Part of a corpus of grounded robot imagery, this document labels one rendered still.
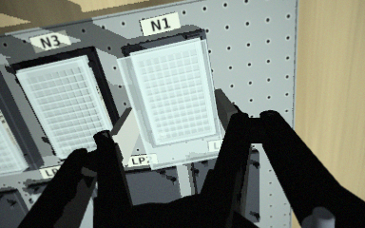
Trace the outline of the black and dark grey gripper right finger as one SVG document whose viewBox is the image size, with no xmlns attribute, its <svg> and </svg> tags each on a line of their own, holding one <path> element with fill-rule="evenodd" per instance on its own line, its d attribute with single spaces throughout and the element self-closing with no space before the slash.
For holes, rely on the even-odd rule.
<svg viewBox="0 0 365 228">
<path fill-rule="evenodd" d="M 365 201 L 339 184 L 277 111 L 249 118 L 214 90 L 225 135 L 184 228 L 231 228 L 234 210 L 245 217 L 252 143 L 262 143 L 301 228 L 365 228 Z"/>
</svg>

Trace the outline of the black l-shaped corner locator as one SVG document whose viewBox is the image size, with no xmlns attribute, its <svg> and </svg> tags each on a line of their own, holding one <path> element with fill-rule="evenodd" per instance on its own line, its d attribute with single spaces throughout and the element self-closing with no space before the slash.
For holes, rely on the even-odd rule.
<svg viewBox="0 0 365 228">
<path fill-rule="evenodd" d="M 0 71 L 0 110 L 18 142 L 29 166 L 25 171 L 38 170 L 45 162 L 29 132 L 22 114 L 14 101 L 10 89 Z"/>
</svg>

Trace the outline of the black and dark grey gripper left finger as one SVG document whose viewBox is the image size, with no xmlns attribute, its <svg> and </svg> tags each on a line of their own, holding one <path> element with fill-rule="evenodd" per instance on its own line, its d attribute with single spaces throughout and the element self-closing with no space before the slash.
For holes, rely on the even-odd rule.
<svg viewBox="0 0 365 228">
<path fill-rule="evenodd" d="M 67 156 L 17 228 L 80 228 L 96 182 L 93 228 L 131 228 L 133 203 L 124 165 L 139 133 L 128 107 L 111 131 L 93 135 L 97 149 L 80 148 Z"/>
</svg>

